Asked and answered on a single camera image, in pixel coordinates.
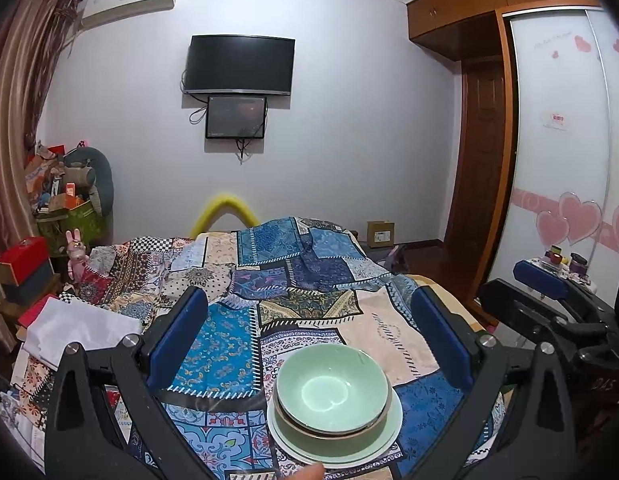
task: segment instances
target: metal screw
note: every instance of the metal screw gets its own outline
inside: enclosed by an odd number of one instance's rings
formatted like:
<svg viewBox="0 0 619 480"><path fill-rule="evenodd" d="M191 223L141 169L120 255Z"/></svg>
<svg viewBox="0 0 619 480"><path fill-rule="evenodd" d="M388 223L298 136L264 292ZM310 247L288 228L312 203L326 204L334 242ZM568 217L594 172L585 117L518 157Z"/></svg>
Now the metal screw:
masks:
<svg viewBox="0 0 619 480"><path fill-rule="evenodd" d="M138 344L138 342L140 341L140 338L138 337L138 334L128 334L125 337L123 337L121 341L122 341L122 344L126 346L127 348L133 348L134 346Z"/></svg>
<svg viewBox="0 0 619 480"><path fill-rule="evenodd" d="M478 342L487 348L491 348L496 345L496 338L491 334L483 334L478 338Z"/></svg>
<svg viewBox="0 0 619 480"><path fill-rule="evenodd" d="M65 346L65 353L69 355L73 355L76 352L78 352L79 348L80 348L80 343L74 341L73 343L70 343L67 346Z"/></svg>
<svg viewBox="0 0 619 480"><path fill-rule="evenodd" d="M543 341L541 343L541 352L547 355L552 355L554 353L554 345L552 345L552 343L548 343L547 341Z"/></svg>

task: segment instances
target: wooden floor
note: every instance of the wooden floor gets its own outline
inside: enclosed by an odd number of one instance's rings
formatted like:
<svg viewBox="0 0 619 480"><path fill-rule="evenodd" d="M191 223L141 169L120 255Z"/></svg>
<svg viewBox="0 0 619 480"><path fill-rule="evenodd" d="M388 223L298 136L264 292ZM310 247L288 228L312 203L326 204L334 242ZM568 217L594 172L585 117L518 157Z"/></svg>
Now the wooden floor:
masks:
<svg viewBox="0 0 619 480"><path fill-rule="evenodd" d="M493 323L469 297L475 262L454 256L444 246L405 250L410 274L420 274L449 290L484 326Z"/></svg>

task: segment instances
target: bed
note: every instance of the bed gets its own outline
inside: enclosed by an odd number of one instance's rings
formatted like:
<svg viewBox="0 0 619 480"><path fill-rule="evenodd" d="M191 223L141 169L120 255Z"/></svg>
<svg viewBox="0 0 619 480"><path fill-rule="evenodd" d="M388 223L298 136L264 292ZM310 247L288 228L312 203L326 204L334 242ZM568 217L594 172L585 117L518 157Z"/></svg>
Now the bed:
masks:
<svg viewBox="0 0 619 480"><path fill-rule="evenodd" d="M94 248L78 297L136 317L147 328L191 285L205 291L208 318L158 398L219 480L270 480L302 466L270 438L265 420L276 374L299 348L331 342L362 349L381 364L403 405L392 447L371 463L328 471L330 480L400 479L464 397L446 380L427 334L414 322L411 296L430 285L450 310L475 330L480 325L442 287L422 276L391 274L331 222L291 217L195 240L141 237ZM32 426L29 443L39 463L53 381L53 370L21 351L3 402L14 407L12 424L20 417ZM114 388L110 402L129 452L153 466ZM487 455L504 414L499 396L468 464Z"/></svg>

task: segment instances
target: plush bunny toy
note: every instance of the plush bunny toy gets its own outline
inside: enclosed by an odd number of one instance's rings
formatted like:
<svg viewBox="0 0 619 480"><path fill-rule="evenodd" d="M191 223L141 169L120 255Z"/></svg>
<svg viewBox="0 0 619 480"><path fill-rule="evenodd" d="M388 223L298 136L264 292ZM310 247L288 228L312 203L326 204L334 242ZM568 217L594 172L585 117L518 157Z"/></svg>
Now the plush bunny toy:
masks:
<svg viewBox="0 0 619 480"><path fill-rule="evenodd" d="M79 229L74 229L73 236L71 231L67 231L65 235L67 236L67 256L69 256L67 272L74 283L80 283L89 256L87 256L86 248L80 240Z"/></svg>

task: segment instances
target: curtain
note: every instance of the curtain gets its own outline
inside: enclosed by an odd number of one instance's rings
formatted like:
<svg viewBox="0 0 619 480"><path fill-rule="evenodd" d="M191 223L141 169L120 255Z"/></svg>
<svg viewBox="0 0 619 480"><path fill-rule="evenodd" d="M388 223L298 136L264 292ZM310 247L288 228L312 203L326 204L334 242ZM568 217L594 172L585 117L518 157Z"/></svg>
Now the curtain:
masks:
<svg viewBox="0 0 619 480"><path fill-rule="evenodd" d="M0 28L0 254L36 233L25 160L78 0L18 0ZM14 339L0 317L0 344Z"/></svg>

